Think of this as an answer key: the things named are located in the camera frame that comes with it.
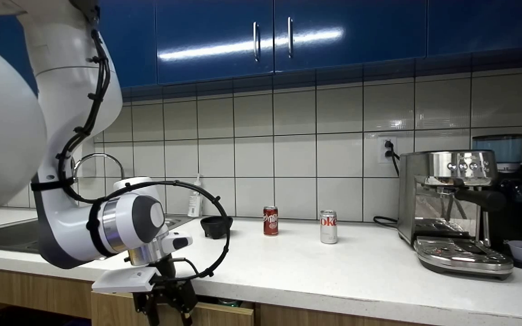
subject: cabinet handle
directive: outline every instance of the cabinet handle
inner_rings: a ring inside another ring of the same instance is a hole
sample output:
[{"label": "cabinet handle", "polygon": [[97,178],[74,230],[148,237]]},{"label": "cabinet handle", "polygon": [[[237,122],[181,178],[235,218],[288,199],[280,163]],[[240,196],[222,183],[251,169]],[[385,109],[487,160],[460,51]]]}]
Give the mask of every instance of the cabinet handle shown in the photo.
[{"label": "cabinet handle", "polygon": [[286,18],[286,56],[288,58],[293,58],[293,53],[295,53],[295,49],[293,49],[293,44],[295,44],[293,35],[295,35],[293,18],[288,16]]},{"label": "cabinet handle", "polygon": [[253,22],[253,60],[259,62],[260,58],[260,33],[259,33],[259,24]]}]

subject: white can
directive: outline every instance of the white can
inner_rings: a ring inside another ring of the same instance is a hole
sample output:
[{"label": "white can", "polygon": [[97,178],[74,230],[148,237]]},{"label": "white can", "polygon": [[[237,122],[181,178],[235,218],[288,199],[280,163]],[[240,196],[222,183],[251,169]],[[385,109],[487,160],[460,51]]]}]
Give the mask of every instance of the white can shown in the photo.
[{"label": "white can", "polygon": [[320,243],[335,245],[336,243],[336,216],[335,210],[320,210],[318,218]]}]

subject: kitchen counter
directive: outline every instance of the kitchen counter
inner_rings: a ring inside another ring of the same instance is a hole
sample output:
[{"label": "kitchen counter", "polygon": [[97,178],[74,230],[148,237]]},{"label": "kitchen counter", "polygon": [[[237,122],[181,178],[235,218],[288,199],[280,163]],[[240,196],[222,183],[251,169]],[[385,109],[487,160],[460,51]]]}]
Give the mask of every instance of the kitchen counter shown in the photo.
[{"label": "kitchen counter", "polygon": [[[0,210],[0,223],[32,216]],[[443,275],[420,266],[393,228],[340,225],[336,245],[322,245],[315,223],[280,221],[278,228],[277,237],[266,237],[259,219],[235,219],[224,263],[213,277],[193,281],[195,292],[423,324],[522,324],[518,268],[505,281]],[[197,221],[177,230],[191,234],[193,245],[175,257],[188,257],[199,270],[220,252],[222,241],[204,239]],[[37,256],[0,250],[0,270],[95,281],[108,270],[126,268],[123,257],[57,270]]]}]

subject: coffee grinder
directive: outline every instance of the coffee grinder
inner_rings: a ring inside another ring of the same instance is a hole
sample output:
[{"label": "coffee grinder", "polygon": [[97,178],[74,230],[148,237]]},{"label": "coffee grinder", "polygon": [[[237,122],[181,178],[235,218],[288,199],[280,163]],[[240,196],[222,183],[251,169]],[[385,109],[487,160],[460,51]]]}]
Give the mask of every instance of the coffee grinder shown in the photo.
[{"label": "coffee grinder", "polygon": [[505,252],[503,241],[522,239],[522,134],[474,136],[472,149],[494,152],[498,176],[489,189],[503,194],[505,207],[491,212],[485,227],[491,248]]}]

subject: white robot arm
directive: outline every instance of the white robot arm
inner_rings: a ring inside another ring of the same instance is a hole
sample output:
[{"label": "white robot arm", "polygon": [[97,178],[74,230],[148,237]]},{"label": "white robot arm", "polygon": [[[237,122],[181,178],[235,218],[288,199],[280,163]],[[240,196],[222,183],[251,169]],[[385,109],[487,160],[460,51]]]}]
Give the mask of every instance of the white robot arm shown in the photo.
[{"label": "white robot arm", "polygon": [[95,31],[95,2],[0,0],[0,15],[19,20],[37,85],[34,102],[0,58],[0,205],[39,163],[32,189],[45,261],[74,268],[150,243],[162,227],[162,208],[146,189],[88,207],[66,194],[70,151],[110,125],[121,109],[117,78]]}]

